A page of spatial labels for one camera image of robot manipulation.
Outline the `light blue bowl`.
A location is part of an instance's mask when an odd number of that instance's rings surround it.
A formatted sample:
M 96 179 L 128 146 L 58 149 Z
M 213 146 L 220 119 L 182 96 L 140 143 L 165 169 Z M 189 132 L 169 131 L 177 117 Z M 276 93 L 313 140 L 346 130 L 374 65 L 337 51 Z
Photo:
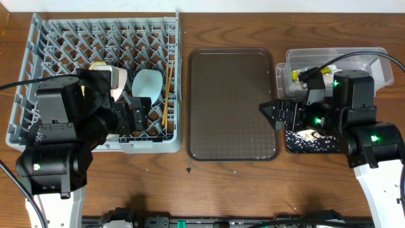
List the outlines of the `light blue bowl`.
M 132 82 L 132 96 L 150 98 L 157 102 L 163 86 L 163 75 L 159 70 L 142 69 Z

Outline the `white bowl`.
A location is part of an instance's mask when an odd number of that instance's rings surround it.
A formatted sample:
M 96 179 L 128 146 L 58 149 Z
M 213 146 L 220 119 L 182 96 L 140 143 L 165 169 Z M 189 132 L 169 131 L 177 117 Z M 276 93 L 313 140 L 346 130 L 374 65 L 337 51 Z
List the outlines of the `white bowl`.
M 118 82 L 118 87 L 116 89 L 111 90 L 111 96 L 113 97 L 114 102 L 117 102 L 121 98 L 122 93 L 124 91 L 127 82 L 128 72 L 124 68 L 118 68 L 117 72 L 114 73 L 113 75 L 116 81 Z

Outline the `white napkin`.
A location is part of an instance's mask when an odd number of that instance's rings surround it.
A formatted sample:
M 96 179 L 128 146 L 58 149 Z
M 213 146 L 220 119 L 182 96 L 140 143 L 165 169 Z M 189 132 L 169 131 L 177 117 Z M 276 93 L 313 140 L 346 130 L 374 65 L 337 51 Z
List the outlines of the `white napkin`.
M 341 71 L 341 69 L 337 68 L 336 65 L 328 65 L 321 70 L 316 66 L 308 66 L 299 74 L 299 80 L 302 83 L 307 83 L 309 79 L 314 79 L 316 76 L 319 76 L 319 74 L 322 74 L 323 82 L 325 84 L 332 84 L 334 73 L 339 71 Z

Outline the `green orange snack wrapper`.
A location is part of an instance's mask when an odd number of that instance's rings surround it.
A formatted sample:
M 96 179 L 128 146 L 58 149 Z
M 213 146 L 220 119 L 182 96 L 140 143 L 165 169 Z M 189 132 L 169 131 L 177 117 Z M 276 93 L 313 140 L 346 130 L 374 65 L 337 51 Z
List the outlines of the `green orange snack wrapper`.
M 299 75 L 303 72 L 310 70 L 310 67 L 301 68 L 298 70 L 291 71 L 291 79 L 293 82 L 299 81 Z M 331 74 L 333 70 L 336 70 L 335 65 L 326 66 L 325 68 L 321 69 L 322 75 Z

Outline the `yellow plate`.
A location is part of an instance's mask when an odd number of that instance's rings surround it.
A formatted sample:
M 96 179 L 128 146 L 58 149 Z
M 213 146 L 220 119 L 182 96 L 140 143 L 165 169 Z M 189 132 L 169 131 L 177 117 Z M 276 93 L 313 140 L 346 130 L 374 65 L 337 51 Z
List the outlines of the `yellow plate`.
M 88 70 L 93 70 L 94 67 L 96 67 L 96 66 L 106 66 L 106 65 L 107 65 L 106 62 L 104 62 L 104 61 L 96 61 L 90 65 Z M 82 94 L 85 96 L 85 86 L 84 85 L 81 85 L 81 90 L 82 90 Z

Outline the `white cup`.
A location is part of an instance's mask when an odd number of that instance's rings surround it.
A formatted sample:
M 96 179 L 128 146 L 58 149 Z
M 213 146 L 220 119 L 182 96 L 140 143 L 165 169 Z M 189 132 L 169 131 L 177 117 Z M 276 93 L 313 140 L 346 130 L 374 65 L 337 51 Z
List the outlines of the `white cup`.
M 109 135 L 107 135 L 106 140 L 107 141 L 118 141 L 119 138 L 120 138 L 119 134 L 109 134 Z

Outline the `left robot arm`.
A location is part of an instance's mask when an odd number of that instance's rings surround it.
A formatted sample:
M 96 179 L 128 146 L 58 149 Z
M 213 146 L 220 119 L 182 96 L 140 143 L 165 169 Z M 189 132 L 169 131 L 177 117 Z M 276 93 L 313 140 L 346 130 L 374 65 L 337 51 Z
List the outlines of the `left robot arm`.
M 32 227 L 80 227 L 92 150 L 110 134 L 146 129 L 151 98 L 116 103 L 111 91 L 118 79 L 118 73 L 79 68 L 36 80 L 40 119 L 16 162 Z

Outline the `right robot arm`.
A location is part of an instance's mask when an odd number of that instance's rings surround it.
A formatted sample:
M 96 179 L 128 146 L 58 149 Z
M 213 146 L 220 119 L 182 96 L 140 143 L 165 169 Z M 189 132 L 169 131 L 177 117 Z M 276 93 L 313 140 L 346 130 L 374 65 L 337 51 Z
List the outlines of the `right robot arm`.
M 335 72 L 325 101 L 323 68 L 299 74 L 305 98 L 259 105 L 274 130 L 315 130 L 337 140 L 368 201 L 375 227 L 404 227 L 404 140 L 392 123 L 377 121 L 374 80 L 366 71 Z

